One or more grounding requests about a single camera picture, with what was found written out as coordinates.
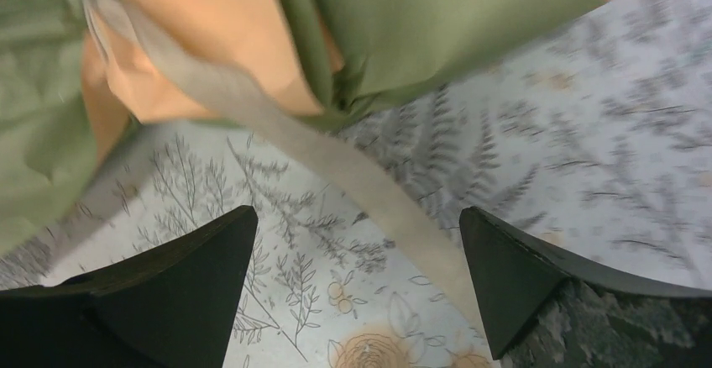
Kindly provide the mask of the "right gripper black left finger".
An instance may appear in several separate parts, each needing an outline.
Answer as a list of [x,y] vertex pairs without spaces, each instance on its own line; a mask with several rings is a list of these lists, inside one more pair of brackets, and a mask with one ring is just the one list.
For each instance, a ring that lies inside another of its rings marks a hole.
[[221,366],[257,225],[242,206],[56,286],[3,291],[2,366]]

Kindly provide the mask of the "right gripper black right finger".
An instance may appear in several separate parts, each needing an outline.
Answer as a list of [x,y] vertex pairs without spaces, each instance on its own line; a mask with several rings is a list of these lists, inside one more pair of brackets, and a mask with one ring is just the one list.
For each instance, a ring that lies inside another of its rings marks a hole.
[[476,207],[459,221],[484,333],[504,367],[710,366],[710,291],[616,270]]

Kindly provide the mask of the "brown kraft wrapping paper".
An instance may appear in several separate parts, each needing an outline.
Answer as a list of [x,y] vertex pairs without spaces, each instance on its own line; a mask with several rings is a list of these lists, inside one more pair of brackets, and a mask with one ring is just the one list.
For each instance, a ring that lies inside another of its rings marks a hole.
[[[607,0],[121,0],[187,51],[246,67],[281,107],[339,129],[407,103]],[[63,217],[136,122],[220,123],[83,0],[1,0],[1,250]]]

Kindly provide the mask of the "beige ribbon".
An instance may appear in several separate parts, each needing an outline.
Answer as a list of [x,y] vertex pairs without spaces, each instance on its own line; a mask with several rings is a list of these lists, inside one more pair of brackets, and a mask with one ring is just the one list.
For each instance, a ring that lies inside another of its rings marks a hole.
[[353,146],[283,113],[236,66],[187,54],[136,7],[119,0],[82,0],[92,37],[112,53],[109,35],[136,44],[182,93],[253,130],[292,159],[341,188],[384,235],[438,287],[479,333],[484,325],[465,256],[376,162]]

